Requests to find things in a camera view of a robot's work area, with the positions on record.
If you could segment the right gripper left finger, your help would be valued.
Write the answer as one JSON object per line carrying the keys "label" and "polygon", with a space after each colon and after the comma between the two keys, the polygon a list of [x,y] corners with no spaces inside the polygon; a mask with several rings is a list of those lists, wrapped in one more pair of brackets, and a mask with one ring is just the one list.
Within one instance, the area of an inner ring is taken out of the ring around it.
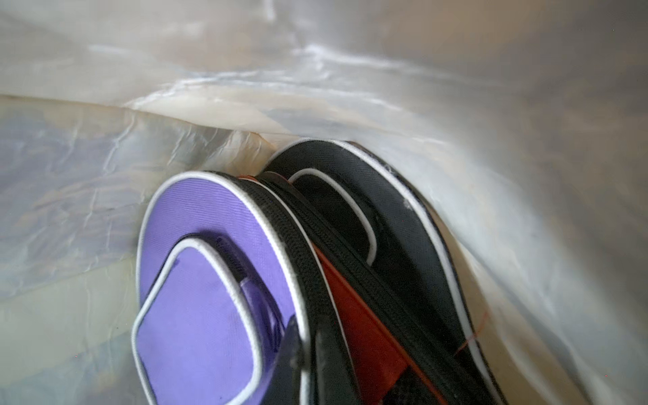
{"label": "right gripper left finger", "polygon": [[263,405],[309,403],[309,353],[300,333],[296,316],[293,316],[280,344]]}

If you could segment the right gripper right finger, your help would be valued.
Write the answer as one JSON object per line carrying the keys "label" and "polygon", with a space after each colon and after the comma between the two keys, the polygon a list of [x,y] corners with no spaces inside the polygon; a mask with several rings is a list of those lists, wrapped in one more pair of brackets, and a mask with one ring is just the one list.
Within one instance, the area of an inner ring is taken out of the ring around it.
{"label": "right gripper right finger", "polygon": [[310,404],[361,404],[353,362],[337,318],[315,320]]}

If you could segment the purple paddle cover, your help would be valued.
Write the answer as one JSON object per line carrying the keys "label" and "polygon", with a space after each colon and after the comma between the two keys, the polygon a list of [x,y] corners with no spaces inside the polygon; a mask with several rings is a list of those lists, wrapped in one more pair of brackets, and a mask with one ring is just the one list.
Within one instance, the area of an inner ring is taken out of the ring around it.
{"label": "purple paddle cover", "polygon": [[250,180],[189,171],[152,197],[138,240],[135,364],[151,404],[261,404],[296,316],[309,353],[336,312],[305,232]]}

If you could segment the canvas tote bag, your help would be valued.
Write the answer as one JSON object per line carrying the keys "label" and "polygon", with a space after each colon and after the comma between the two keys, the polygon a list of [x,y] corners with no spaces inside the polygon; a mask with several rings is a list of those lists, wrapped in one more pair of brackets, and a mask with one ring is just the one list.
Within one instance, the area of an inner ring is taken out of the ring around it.
{"label": "canvas tote bag", "polygon": [[302,138],[424,196],[508,403],[646,403],[644,1],[2,2],[2,403],[145,403],[149,200]]}

